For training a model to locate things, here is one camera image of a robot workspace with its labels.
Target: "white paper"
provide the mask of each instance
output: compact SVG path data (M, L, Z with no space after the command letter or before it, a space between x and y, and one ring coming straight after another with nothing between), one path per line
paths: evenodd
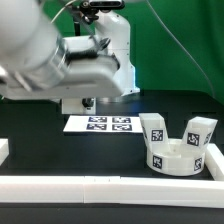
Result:
M64 132L142 133L139 117L70 116Z

